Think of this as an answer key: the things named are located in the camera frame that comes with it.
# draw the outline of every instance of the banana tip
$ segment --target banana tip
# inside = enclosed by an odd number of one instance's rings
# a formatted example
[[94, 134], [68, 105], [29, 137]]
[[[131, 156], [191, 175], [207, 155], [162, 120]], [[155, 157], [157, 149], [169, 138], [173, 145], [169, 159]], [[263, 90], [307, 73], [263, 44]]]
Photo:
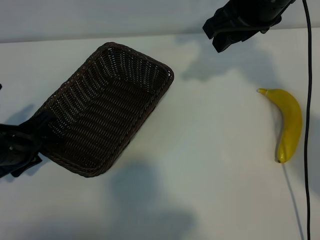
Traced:
[[258, 88], [256, 91], [262, 95], [265, 95], [265, 96], [268, 95], [268, 89]]

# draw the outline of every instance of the banana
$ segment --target banana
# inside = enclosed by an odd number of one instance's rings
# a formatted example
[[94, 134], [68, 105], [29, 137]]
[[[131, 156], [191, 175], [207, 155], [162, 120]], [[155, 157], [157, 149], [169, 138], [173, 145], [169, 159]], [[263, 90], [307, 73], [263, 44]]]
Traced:
[[282, 113], [283, 130], [277, 147], [277, 160], [284, 164], [295, 154], [303, 127], [302, 111], [297, 100], [282, 89], [259, 88], [258, 93], [267, 97]]

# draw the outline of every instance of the white tabletop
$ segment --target white tabletop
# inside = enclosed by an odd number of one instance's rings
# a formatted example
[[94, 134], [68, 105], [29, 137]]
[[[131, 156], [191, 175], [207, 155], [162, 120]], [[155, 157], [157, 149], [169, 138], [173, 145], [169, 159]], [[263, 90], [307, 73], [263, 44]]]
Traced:
[[[303, 137], [275, 162], [280, 113], [257, 88], [306, 111], [307, 32], [271, 30], [216, 53], [205, 34], [0, 44], [0, 123], [27, 120], [105, 42], [170, 66], [175, 80], [107, 173], [54, 162], [0, 181], [6, 240], [301, 240]], [[313, 29], [311, 234], [320, 238], [320, 28]]]

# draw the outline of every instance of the wicker basket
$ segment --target wicker basket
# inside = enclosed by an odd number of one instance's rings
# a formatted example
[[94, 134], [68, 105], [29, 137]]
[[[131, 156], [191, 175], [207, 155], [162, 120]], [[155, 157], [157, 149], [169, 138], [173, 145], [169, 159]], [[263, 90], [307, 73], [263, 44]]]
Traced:
[[35, 113], [52, 111], [63, 144], [41, 151], [84, 177], [105, 173], [174, 80], [166, 65], [114, 42], [99, 47]]

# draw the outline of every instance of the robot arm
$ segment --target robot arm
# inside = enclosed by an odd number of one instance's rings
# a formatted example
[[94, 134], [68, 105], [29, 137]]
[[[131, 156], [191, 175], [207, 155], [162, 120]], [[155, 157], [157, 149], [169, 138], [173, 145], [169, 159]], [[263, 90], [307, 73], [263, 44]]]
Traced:
[[230, 0], [206, 21], [203, 30], [218, 53], [244, 42], [258, 32], [265, 34], [281, 22], [281, 14], [295, 0]]

